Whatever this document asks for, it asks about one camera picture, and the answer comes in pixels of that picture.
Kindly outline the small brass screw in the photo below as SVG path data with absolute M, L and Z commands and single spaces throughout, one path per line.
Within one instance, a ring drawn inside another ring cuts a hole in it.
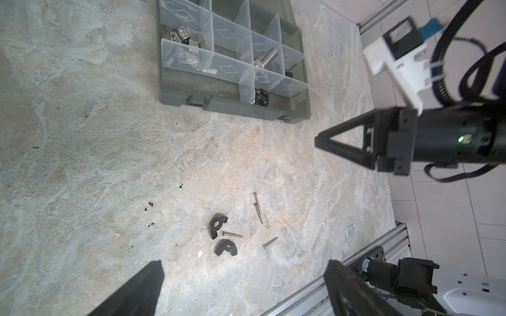
M 268 242 L 262 245 L 263 249 L 267 250 L 274 242 L 278 240 L 278 237 L 272 238 Z
M 259 203 L 259 199 L 258 199 L 258 193 L 254 192 L 253 194 L 254 194 L 254 198 L 255 198 L 254 205 L 256 207 L 256 211 L 257 211 L 260 223 L 263 225 L 264 221 L 263 221 L 262 212 L 261 212 L 261 209 L 260 209 L 260 203 Z
M 223 237 L 232 237 L 232 238 L 242 238 L 243 237 L 243 235 L 235 234 L 235 233 L 229 233 L 229 232 L 226 232 L 226 231 L 222 231 L 221 235 Z

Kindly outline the green plastic organizer box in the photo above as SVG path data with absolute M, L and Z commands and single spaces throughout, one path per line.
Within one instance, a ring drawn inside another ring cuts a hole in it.
M 162 24 L 201 32 L 205 42 L 163 39 Z M 157 32 L 162 104 L 288 124 L 310 118 L 303 34 L 289 1 L 158 1 Z M 278 56 L 255 67 L 272 48 Z M 270 94 L 267 107 L 254 103 L 256 88 Z

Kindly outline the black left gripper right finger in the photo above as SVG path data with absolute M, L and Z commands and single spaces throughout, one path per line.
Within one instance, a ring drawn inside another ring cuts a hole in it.
M 337 260 L 328 261 L 323 277 L 335 315 L 401 315 Z

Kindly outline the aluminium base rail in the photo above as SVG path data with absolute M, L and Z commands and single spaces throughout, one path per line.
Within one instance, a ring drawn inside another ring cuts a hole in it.
M 264 315 L 399 315 L 400 313 L 366 284 L 364 259 L 393 263 L 409 257 L 407 225 L 394 229 L 367 245 L 344 262 L 329 261 L 327 271 Z

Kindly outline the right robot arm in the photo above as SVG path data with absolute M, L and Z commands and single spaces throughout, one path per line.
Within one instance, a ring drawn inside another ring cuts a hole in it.
M 419 113 L 374 109 L 324 130 L 317 148 L 373 171 L 407 176 L 414 162 L 433 168 L 478 163 L 480 168 L 447 177 L 456 182 L 482 176 L 505 163 L 505 107 L 454 105 Z M 324 273 L 336 315 L 396 315 L 396 300 L 423 315 L 504 315 L 505 283 L 442 269 L 417 258 L 385 262 L 381 247 L 344 265 L 331 260 Z

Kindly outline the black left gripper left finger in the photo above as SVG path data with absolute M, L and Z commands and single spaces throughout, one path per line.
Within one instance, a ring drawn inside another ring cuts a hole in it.
M 89 313 L 92 315 L 155 315 L 165 274 L 162 261 L 151 261 Z

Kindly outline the black wing nut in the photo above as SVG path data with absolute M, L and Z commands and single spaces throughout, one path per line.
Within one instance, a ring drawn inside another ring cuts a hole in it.
M 254 103 L 262 107 L 267 107 L 270 103 L 270 94 L 262 88 L 256 88 Z
M 238 254 L 237 246 L 232 240 L 228 239 L 223 239 L 218 242 L 215 248 L 215 254 L 221 256 L 225 251 L 231 256 L 236 256 Z
M 216 213 L 210 223 L 210 236 L 212 240 L 215 240 L 218 236 L 218 231 L 222 228 L 223 224 L 228 222 L 228 217 L 221 213 Z

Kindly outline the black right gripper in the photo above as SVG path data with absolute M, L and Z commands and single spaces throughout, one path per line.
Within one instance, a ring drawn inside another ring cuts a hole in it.
M 359 128 L 362 147 L 334 140 Z M 482 176 L 505 163 L 505 108 L 451 106 L 418 113 L 415 109 L 374 109 L 324 130 L 315 146 L 370 170 L 407 176 L 413 162 L 425 162 L 427 175 L 434 168 L 478 163 Z M 366 151 L 377 150 L 376 158 Z

